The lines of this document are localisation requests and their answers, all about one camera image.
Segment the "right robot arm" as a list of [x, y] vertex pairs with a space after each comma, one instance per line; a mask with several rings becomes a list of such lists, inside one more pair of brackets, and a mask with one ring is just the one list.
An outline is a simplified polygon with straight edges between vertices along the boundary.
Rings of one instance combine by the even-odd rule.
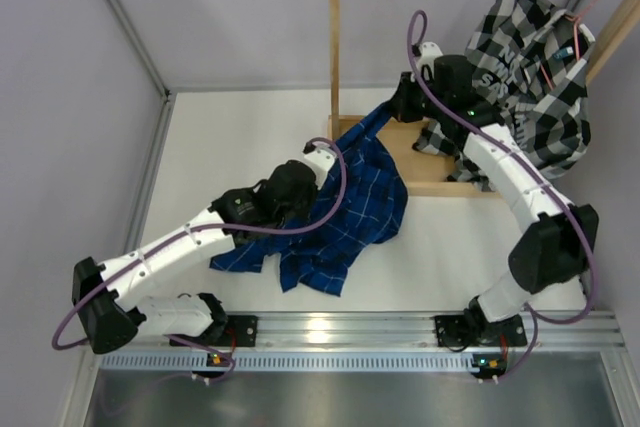
[[420, 55], [411, 48], [409, 62], [390, 101], [392, 114], [405, 123], [437, 122], [445, 139], [488, 178], [522, 232], [508, 256], [507, 273], [440, 335], [462, 347], [487, 344], [514, 327], [534, 296], [588, 270], [598, 215], [589, 205], [572, 203], [534, 167], [499, 108], [475, 92], [464, 56]]

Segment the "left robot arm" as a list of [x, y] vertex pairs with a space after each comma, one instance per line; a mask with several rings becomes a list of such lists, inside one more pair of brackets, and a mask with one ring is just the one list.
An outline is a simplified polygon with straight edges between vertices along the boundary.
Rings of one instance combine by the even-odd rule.
[[177, 334], [213, 346], [226, 333], [226, 314], [211, 293], [159, 298], [155, 291], [195, 264], [238, 250], [306, 220], [329, 169], [309, 158], [289, 160], [252, 187], [231, 189], [189, 222], [138, 250], [97, 263], [87, 257], [73, 272], [72, 303], [96, 354], [137, 337]]

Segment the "blue plaid shirt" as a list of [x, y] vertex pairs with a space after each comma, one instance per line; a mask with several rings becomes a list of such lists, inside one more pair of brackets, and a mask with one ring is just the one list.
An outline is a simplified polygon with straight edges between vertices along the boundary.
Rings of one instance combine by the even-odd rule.
[[382, 103], [336, 140], [346, 164], [346, 191], [326, 223], [300, 235], [256, 240], [212, 258], [209, 267], [259, 273], [264, 259], [278, 254], [284, 292], [303, 284], [340, 296], [359, 254], [371, 244], [394, 238], [403, 221], [408, 190], [391, 154], [377, 138], [391, 118], [388, 105]]

